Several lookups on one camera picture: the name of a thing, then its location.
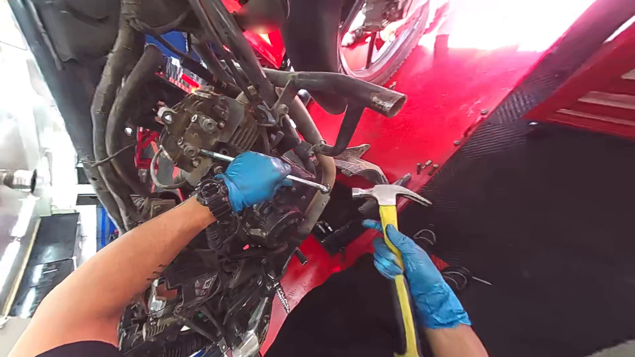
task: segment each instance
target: red bodywork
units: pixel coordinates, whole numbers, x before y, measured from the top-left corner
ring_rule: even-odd
[[[241,7],[236,0],[222,1],[231,13],[237,11]],[[275,69],[280,68],[286,52],[284,44],[282,43],[280,31],[274,31],[266,35],[259,35],[251,32],[244,32],[243,34],[253,48],[253,51],[256,53],[256,57],[260,60],[261,65]]]

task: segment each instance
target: forearm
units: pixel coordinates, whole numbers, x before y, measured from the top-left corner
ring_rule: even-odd
[[[76,340],[117,344],[124,308],[214,221],[207,207],[189,199],[122,235],[46,296],[11,355],[35,356]]]
[[[65,296],[74,316],[118,319],[131,299],[214,220],[207,207],[189,199],[100,250],[57,286],[50,300]]]
[[[425,335],[435,357],[487,357],[487,351],[469,325],[426,328]]]

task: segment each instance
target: engine fins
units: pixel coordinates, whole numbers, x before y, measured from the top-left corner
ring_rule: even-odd
[[[228,144],[233,145],[241,152],[250,150],[256,140],[258,140],[259,131],[258,123],[254,119],[245,119],[241,125],[236,128]]]

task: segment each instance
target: engine case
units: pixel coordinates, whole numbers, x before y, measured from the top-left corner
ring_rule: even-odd
[[[199,166],[201,149],[236,156],[253,149],[258,138],[266,135],[247,106],[207,86],[163,111],[161,119],[166,124],[161,145],[176,166],[187,172]]]

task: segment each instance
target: hammer head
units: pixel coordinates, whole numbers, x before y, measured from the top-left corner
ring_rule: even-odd
[[[376,185],[371,189],[353,188],[353,198],[373,197],[377,200],[377,203],[379,203],[380,206],[397,205],[398,194],[424,206],[429,206],[432,204],[432,202],[428,201],[427,199],[399,185]]]

